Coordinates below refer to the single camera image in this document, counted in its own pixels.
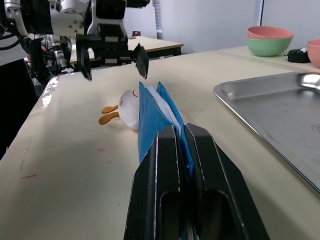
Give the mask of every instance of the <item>wall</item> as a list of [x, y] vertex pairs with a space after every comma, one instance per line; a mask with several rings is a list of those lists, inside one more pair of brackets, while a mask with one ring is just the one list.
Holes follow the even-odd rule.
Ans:
[[143, 37], [157, 38], [155, 8], [152, 3], [143, 8], [127, 7], [123, 21], [128, 37], [132, 36], [133, 31], [140, 31]]
[[160, 0], [164, 40], [183, 43], [183, 53], [247, 44], [256, 0]]
[[319, 0], [266, 0], [262, 24], [293, 32], [290, 49], [306, 48], [309, 40], [320, 39]]

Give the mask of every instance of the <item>stuffed toy duck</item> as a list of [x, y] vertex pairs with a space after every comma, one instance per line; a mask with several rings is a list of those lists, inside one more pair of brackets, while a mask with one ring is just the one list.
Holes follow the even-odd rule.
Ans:
[[131, 130], [139, 128], [139, 90], [127, 90], [120, 97], [119, 104], [107, 106], [102, 109], [101, 113], [105, 114], [100, 117], [99, 124], [104, 125], [111, 119], [120, 117], [124, 124]]

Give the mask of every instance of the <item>green bowl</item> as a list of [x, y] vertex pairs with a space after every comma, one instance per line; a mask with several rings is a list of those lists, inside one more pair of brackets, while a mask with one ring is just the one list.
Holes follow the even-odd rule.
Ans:
[[259, 57], [273, 57], [288, 49], [294, 36], [277, 39], [247, 38], [249, 50]]

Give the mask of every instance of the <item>table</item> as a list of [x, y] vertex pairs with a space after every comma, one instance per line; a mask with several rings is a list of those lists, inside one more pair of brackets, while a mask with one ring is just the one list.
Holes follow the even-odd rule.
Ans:
[[[135, 39], [128, 40], [128, 49], [134, 50], [138, 44], [144, 47], [145, 51], [149, 55], [149, 58], [151, 59], [169, 55], [181, 55], [181, 47], [184, 46], [182, 43], [178, 42], [153, 39], [144, 36], [136, 36]], [[90, 61], [96, 60], [95, 54], [91, 48], [89, 49], [89, 58]], [[75, 44], [72, 45], [70, 63], [77, 63], [77, 48]]]
[[127, 89], [161, 81], [185, 122], [207, 129], [241, 170], [272, 240], [317, 240], [320, 197], [213, 94], [217, 84], [293, 71], [285, 57], [237, 47], [154, 60], [148, 79], [133, 64], [53, 78], [0, 161], [0, 239], [123, 239], [137, 132], [101, 109]]

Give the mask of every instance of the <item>stainless steel tray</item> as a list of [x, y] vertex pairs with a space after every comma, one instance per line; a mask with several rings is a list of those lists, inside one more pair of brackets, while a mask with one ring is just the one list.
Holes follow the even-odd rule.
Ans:
[[213, 92], [320, 194], [319, 73], [230, 81]]

